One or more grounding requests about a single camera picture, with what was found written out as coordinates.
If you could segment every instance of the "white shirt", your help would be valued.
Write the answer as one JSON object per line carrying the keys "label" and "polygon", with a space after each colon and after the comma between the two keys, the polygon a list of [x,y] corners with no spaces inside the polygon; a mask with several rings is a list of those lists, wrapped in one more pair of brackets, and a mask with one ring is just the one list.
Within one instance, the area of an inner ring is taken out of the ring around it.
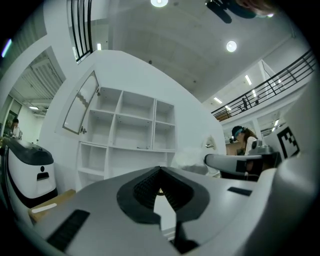
{"label": "white shirt", "polygon": [[12,137],[16,138],[16,139],[19,139],[19,135],[20,135],[20,128],[18,126],[17,127],[13,127],[13,135],[12,135]]}
{"label": "white shirt", "polygon": [[249,155],[249,151],[252,149],[252,143],[255,142],[257,139],[255,137],[249,137],[246,141],[245,153],[244,155]]}

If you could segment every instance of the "metal railing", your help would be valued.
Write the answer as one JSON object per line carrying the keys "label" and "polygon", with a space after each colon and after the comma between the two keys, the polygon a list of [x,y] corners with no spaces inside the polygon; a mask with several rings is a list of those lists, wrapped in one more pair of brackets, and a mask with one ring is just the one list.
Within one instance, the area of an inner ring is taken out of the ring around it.
{"label": "metal railing", "polygon": [[76,10],[77,10],[76,13],[74,12],[74,2],[75,0],[71,0],[71,24],[72,24],[72,33],[73,33],[73,39],[75,44],[75,50],[78,56],[76,61],[78,62],[88,53],[90,54],[93,53],[92,40],[91,40],[92,0],[87,0],[87,1],[76,0]]}
{"label": "metal railing", "polygon": [[308,77],[316,64],[316,57],[308,50],[279,73],[211,113],[221,122],[254,108]]}

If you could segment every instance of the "round ceiling light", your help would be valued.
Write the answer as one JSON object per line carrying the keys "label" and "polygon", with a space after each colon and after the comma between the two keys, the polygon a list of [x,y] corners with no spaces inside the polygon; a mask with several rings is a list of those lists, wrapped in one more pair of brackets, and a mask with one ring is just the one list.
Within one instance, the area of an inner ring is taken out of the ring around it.
{"label": "round ceiling light", "polygon": [[151,4],[155,7],[164,7],[168,3],[168,0],[151,0]]}
{"label": "round ceiling light", "polygon": [[234,52],[236,49],[237,49],[237,44],[235,41],[229,41],[227,44],[226,44],[226,49],[229,51],[229,52]]}

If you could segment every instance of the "open cabinet door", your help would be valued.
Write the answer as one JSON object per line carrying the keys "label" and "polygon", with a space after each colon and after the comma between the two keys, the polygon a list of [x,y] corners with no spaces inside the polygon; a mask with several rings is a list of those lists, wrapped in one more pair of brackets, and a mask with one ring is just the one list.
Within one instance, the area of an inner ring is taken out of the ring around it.
{"label": "open cabinet door", "polygon": [[56,132],[64,136],[80,140],[80,135],[86,132],[82,126],[90,102],[95,93],[98,92],[99,84],[94,70],[85,74],[75,86],[65,104],[66,113],[61,113],[59,127]]}

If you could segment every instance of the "person in white shirt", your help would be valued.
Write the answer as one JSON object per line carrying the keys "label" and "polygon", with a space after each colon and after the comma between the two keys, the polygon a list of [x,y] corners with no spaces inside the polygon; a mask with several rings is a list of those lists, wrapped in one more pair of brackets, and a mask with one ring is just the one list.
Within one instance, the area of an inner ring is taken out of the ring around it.
{"label": "person in white shirt", "polygon": [[12,138],[20,139],[20,128],[19,128],[19,120],[18,118],[13,119],[13,131]]}
{"label": "person in white shirt", "polygon": [[252,143],[256,141],[257,136],[248,128],[242,126],[235,126],[232,129],[234,140],[241,143],[242,148],[245,149],[244,155],[247,156],[252,148]]}

